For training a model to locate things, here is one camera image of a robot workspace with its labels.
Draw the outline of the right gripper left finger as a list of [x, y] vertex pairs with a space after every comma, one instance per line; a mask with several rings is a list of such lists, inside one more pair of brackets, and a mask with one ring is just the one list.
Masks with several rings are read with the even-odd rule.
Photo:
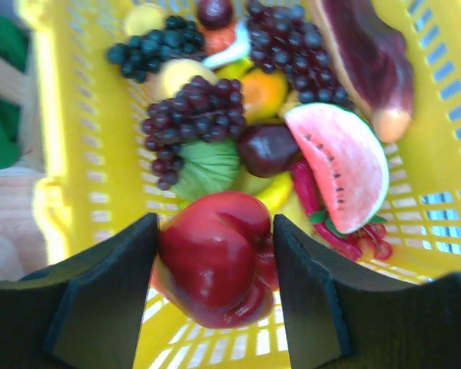
[[130, 368], [141, 332], [158, 220], [18, 281], [0, 281], [0, 368]]

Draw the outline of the green cabbage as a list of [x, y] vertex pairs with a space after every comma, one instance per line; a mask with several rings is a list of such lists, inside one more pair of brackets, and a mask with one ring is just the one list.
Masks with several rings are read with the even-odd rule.
[[183, 168], [171, 191], [186, 201], [230, 189], [240, 172], [237, 146], [230, 139], [211, 143], [192, 141], [182, 146], [180, 156]]

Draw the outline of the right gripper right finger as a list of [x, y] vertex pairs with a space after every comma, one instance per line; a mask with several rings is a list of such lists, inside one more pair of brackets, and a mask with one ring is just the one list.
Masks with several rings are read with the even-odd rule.
[[376, 273], [282, 215], [274, 248], [293, 368], [461, 368], [461, 272], [421, 285]]

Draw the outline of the red bell pepper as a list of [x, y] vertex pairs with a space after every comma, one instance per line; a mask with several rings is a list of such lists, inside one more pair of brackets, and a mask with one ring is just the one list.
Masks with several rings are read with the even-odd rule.
[[250, 194], [205, 196], [161, 230], [151, 284], [203, 327], [259, 321], [278, 289], [271, 228], [267, 207]]

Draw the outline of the yellow banana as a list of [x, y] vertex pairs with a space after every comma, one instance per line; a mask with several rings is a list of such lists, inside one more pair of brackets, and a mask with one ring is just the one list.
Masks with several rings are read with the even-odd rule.
[[272, 178], [272, 182], [255, 197], [261, 201], [271, 214], [277, 213], [288, 201], [294, 188], [288, 171]]

